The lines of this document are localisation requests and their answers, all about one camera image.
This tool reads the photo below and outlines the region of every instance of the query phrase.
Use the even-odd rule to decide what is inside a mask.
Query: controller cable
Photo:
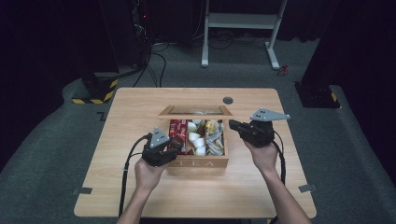
[[[277,152],[279,153],[279,158],[280,158],[280,181],[282,181],[283,185],[285,185],[285,179],[286,179],[286,163],[285,163],[285,157],[283,156],[283,141],[282,138],[280,137],[279,133],[275,132],[277,137],[280,140],[282,150],[279,148],[279,145],[273,140],[272,143],[275,145]],[[277,222],[277,216],[274,217],[269,224],[275,224]]]
[[[126,191],[126,180],[128,179],[128,168],[129,168],[129,160],[138,154],[142,154],[141,152],[134,153],[134,149],[136,148],[137,144],[139,144],[141,141],[147,139],[151,139],[152,133],[148,133],[144,135],[143,137],[137,139],[137,141],[134,143],[134,145],[131,148],[131,151],[129,152],[128,159],[125,162],[125,166],[123,168],[123,174],[122,174],[122,189],[121,189],[121,196],[120,196],[120,210],[119,210],[119,217],[122,215],[123,211],[123,204],[124,204],[124,199],[125,199],[125,191]]]

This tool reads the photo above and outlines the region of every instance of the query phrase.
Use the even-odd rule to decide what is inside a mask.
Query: person's left hand
[[[166,163],[165,165],[154,167],[140,159],[134,165],[136,189],[153,191],[160,182],[161,174],[168,165],[169,163]]]

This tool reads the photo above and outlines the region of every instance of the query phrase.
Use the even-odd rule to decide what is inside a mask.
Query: wooden table
[[[277,92],[272,89],[118,89],[82,186],[92,192],[79,194],[75,214],[118,215],[122,168],[128,153],[135,141],[152,133],[154,127],[168,129],[169,120],[157,118],[168,105],[224,105],[226,96],[233,98],[233,103],[226,105],[233,119],[241,122],[250,122],[249,116],[260,107],[284,113]],[[273,123],[285,146],[286,186],[308,216],[314,217],[317,211],[311,193],[298,189],[307,183],[288,123]],[[230,130],[227,135],[230,159],[226,168],[168,167],[150,195],[143,217],[274,217],[271,197],[250,152],[237,132]],[[144,144],[145,141],[140,143],[134,152],[140,152]],[[134,164],[139,158],[131,158],[125,203],[134,191]]]

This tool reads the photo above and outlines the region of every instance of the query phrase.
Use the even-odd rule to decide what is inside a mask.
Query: handheld controller
[[[250,123],[229,120],[230,128],[239,133],[239,136],[254,147],[268,146],[275,139],[275,131],[272,120],[289,119],[290,115],[276,113],[271,110],[260,108],[250,116]]]
[[[156,127],[143,147],[142,159],[151,166],[162,166],[174,161],[183,146],[183,140],[178,135],[170,138]]]
[[[230,119],[229,124],[232,130],[239,132],[239,136],[254,147],[268,146],[275,138],[272,121],[252,120],[250,123],[242,123]]]

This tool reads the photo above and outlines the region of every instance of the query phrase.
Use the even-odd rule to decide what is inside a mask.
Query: round black object
[[[223,98],[223,102],[224,102],[224,104],[226,104],[226,105],[230,105],[230,104],[233,103],[233,98],[231,98],[231,97],[229,97],[229,96],[226,96],[226,97]]]

